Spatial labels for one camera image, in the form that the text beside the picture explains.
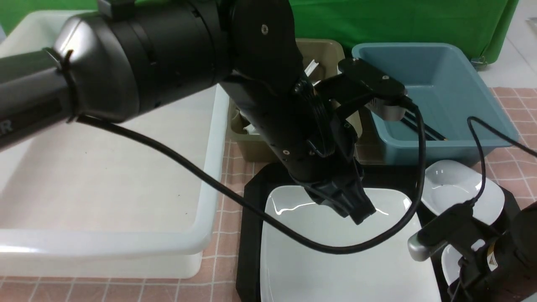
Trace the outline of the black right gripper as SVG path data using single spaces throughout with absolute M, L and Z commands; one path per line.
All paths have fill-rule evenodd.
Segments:
M 516 240 L 501 235 L 472 249 L 467 240 L 450 243 L 461 257 L 459 274 L 448 287 L 452 302 L 515 302 Z

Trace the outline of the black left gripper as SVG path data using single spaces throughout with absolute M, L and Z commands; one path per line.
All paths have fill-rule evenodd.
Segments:
M 306 174 L 295 182 L 313 194 L 321 205 L 333 208 L 341 217 L 350 217 L 360 225 L 376 213 L 376 208 L 361 184 L 362 168 L 355 159 L 357 133 L 348 122 L 333 122 L 334 153 L 313 156 L 306 164 Z

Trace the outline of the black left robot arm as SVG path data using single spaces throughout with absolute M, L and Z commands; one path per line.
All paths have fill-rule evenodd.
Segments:
M 220 85 L 318 204 L 376 212 L 356 134 L 309 82 L 287 0 L 99 0 L 51 48 L 1 59 L 1 148 L 87 115 L 122 123 Z

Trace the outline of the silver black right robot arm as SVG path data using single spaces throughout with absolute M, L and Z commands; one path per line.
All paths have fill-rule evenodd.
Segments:
M 521 302 L 536 293 L 536 204 L 520 211 L 509 228 L 459 260 L 453 302 Z

